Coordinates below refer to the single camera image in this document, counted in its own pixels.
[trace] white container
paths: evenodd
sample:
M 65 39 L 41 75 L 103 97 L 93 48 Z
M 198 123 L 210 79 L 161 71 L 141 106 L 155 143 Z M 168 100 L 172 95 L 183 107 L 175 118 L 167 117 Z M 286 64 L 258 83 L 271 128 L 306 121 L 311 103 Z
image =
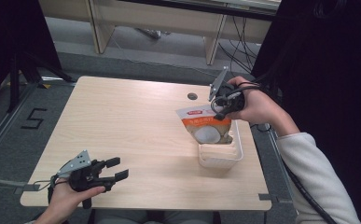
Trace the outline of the white container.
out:
M 199 144 L 200 165 L 208 168 L 230 169 L 243 158 L 238 122 L 233 120 L 229 130 L 231 144 Z

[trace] human hand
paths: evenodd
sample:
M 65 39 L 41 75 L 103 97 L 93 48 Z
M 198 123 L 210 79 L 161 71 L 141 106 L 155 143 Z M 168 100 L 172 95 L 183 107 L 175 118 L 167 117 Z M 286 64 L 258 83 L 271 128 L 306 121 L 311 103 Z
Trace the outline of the human hand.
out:
M 243 77 L 235 77 L 229 84 L 240 85 L 249 82 Z M 253 86 L 242 84 L 241 87 Z M 262 91 L 251 89 L 243 91 L 245 107 L 241 111 L 227 114 L 229 119 L 243 119 L 251 123 L 269 123 L 279 136 L 291 133 L 299 133 L 299 129 L 291 117 L 278 106 L 267 94 Z
M 96 187 L 81 192 L 72 190 L 67 182 L 57 184 L 52 194 L 49 207 L 35 221 L 35 224 L 57 224 L 63 223 L 72 215 L 77 206 L 84 200 L 103 193 L 104 187 Z

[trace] red label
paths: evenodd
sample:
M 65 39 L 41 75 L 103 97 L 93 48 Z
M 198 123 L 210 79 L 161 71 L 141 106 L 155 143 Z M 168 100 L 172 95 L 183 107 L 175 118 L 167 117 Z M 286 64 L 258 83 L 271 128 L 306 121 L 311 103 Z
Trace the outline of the red label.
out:
M 188 115 L 196 115 L 196 114 L 201 114 L 201 113 L 203 113 L 203 111 L 201 111 L 201 110 L 193 110 L 193 111 L 187 112 Z

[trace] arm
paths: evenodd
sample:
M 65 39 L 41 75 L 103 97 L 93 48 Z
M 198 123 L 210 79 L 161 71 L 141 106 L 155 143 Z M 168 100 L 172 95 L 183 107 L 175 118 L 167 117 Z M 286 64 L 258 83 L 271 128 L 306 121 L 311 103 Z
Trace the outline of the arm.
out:
M 34 224 L 59 224 L 72 215 L 77 206 L 84 200 L 104 192 L 104 187 L 96 187 L 81 192 L 75 192 L 69 184 L 62 183 L 55 187 L 51 202 L 46 211 Z
M 245 81 L 236 77 L 229 83 L 238 85 Z M 243 94 L 245 108 L 228 114 L 228 118 L 269 123 L 278 133 L 277 144 L 283 160 L 320 206 L 338 223 L 360 223 L 346 189 L 326 156 L 316 147 L 314 139 L 301 133 L 290 115 L 262 91 L 246 90 Z M 295 196 L 294 206 L 299 212 L 297 223 L 325 223 L 293 183 L 291 187 Z

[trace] white sleeve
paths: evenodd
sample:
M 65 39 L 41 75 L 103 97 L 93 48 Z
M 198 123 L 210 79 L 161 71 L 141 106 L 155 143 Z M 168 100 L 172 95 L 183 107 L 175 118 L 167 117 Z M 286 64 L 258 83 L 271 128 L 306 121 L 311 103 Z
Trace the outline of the white sleeve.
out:
M 279 137 L 277 145 L 288 168 L 337 223 L 360 223 L 345 187 L 311 135 L 295 133 Z M 294 206 L 299 212 L 296 223 L 325 223 L 290 182 Z

